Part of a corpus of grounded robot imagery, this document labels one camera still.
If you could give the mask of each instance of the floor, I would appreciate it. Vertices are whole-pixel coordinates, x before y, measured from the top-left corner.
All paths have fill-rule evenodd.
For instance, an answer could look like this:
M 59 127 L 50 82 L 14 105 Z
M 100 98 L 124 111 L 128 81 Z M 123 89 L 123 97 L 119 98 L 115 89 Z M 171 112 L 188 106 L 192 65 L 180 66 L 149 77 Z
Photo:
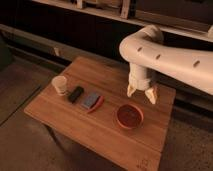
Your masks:
M 56 74 L 19 58 L 0 73 L 0 171 L 123 170 L 56 133 L 60 148 L 41 123 L 24 114 Z M 213 119 L 175 107 L 159 171 L 191 170 L 213 170 Z

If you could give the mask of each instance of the black eraser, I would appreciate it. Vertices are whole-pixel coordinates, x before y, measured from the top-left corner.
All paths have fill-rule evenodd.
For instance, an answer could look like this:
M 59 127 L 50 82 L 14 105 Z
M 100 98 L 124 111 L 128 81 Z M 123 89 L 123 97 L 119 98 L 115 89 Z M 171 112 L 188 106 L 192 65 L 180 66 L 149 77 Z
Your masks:
M 71 103 L 75 103 L 75 101 L 80 97 L 80 95 L 84 92 L 84 88 L 77 86 L 68 96 L 68 100 Z

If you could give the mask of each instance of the bowl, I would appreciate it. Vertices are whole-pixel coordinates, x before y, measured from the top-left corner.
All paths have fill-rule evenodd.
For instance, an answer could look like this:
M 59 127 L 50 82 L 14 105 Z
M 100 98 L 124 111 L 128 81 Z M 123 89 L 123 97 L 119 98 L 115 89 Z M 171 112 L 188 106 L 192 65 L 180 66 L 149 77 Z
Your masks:
M 131 130 L 142 124 L 144 116 L 141 109 L 136 105 L 125 104 L 119 107 L 116 119 L 122 128 Z

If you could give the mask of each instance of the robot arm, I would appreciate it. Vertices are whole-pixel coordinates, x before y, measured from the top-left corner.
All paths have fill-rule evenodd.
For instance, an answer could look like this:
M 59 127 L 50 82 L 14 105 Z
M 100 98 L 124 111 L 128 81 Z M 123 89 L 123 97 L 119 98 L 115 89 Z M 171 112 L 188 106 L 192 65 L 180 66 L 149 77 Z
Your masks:
M 120 44 L 122 57 L 130 63 L 130 97 L 137 89 L 145 91 L 155 104 L 151 91 L 154 71 L 161 72 L 213 95 L 213 52 L 162 45 L 163 34 L 154 25 L 127 36 Z

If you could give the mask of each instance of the wooden table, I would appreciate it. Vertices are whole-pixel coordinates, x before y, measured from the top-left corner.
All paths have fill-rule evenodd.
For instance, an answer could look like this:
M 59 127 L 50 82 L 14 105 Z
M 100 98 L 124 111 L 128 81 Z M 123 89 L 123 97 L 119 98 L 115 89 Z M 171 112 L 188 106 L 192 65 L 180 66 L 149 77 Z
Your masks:
M 175 90 L 158 85 L 159 99 L 150 104 L 141 91 L 126 96 L 128 66 L 106 58 L 78 57 L 61 75 L 68 78 L 68 89 L 85 88 L 76 104 L 60 97 L 48 85 L 26 108 L 25 112 L 38 121 L 77 141 L 127 170 L 158 170 Z M 91 114 L 80 103 L 89 92 L 105 97 L 104 104 Z M 144 112 L 141 127 L 125 131 L 115 119 L 119 106 L 132 103 Z

